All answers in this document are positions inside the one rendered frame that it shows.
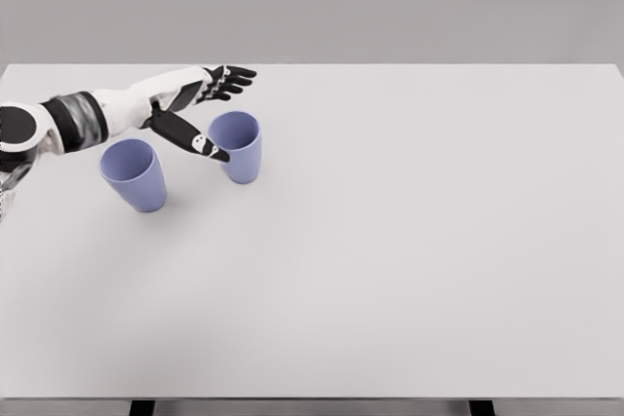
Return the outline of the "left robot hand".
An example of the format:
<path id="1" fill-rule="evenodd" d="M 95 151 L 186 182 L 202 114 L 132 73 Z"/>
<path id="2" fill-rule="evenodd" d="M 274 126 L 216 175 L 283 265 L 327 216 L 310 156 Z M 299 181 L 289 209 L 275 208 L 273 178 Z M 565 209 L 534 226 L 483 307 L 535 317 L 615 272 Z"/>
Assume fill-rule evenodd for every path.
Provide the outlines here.
<path id="1" fill-rule="evenodd" d="M 179 112 L 205 101 L 227 101 L 253 83 L 257 72 L 245 67 L 220 65 L 214 69 L 192 65 L 166 72 L 136 84 L 151 113 L 143 125 L 189 153 L 227 163 L 229 153 L 179 116 Z"/>

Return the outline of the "lavender plastic cup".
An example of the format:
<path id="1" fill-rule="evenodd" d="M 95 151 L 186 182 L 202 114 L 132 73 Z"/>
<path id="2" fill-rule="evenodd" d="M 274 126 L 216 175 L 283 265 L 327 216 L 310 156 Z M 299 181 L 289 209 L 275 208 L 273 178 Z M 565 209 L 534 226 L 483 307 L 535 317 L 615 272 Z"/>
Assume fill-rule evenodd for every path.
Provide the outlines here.
<path id="1" fill-rule="evenodd" d="M 128 138 L 109 145 L 102 153 L 98 170 L 107 184 L 139 212 L 160 209 L 167 189 L 160 161 L 144 140 Z"/>
<path id="2" fill-rule="evenodd" d="M 262 135 L 258 120 L 243 111 L 229 111 L 216 116 L 209 125 L 208 135 L 229 155 L 221 168 L 229 179 L 248 184 L 257 178 L 261 166 Z"/>

